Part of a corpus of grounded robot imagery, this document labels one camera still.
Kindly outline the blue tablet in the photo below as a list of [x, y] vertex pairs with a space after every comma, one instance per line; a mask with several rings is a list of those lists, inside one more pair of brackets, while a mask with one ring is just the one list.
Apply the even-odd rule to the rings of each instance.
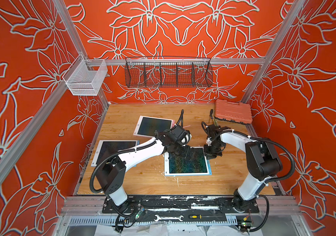
[[103, 155], [107, 157], [110, 154], [132, 148], [139, 144], [139, 140], [100, 140], [91, 162], [91, 167], [96, 167], [100, 164], [104, 159]]
[[164, 153], [165, 176], [208, 176], [212, 175], [210, 162], [204, 156], [203, 147], [194, 148], [191, 160], [171, 153]]

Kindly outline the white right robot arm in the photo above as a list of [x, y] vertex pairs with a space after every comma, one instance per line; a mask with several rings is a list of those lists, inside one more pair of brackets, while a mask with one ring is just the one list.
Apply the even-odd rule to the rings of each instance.
[[[206, 144], [203, 147], [206, 158], [214, 159], [222, 156], [227, 145], [232, 145], [246, 154], [249, 173], [242, 185], [235, 190], [232, 200], [232, 207], [237, 212], [245, 212], [254, 205], [260, 192], [268, 183], [286, 180], [295, 172], [293, 155], [277, 142], [253, 137], [229, 127], [207, 125], [205, 122], [201, 123], [201, 127], [207, 135]], [[290, 169], [282, 177], [276, 176], [283, 170], [276, 147], [282, 149], [290, 160]]]

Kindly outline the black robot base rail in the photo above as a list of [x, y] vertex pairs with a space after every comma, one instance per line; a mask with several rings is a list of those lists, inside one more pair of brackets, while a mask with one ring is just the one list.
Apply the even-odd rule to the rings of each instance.
[[132, 207], [144, 207], [151, 211], [212, 210], [238, 213], [233, 208], [232, 200], [232, 195], [129, 195], [118, 209], [124, 213], [130, 213]]

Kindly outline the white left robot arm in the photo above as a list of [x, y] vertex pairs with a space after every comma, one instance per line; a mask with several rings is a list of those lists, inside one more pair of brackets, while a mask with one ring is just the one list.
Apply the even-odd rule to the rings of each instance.
[[116, 206], [128, 200], [123, 182], [125, 174], [132, 167], [154, 156], [171, 153], [177, 157], [192, 160], [195, 148], [188, 145], [191, 134], [183, 127], [184, 110], [181, 110], [178, 124], [162, 132], [155, 131], [150, 140], [122, 149], [110, 155], [104, 155], [103, 160], [93, 170], [89, 188], [92, 193], [103, 193], [109, 197]]

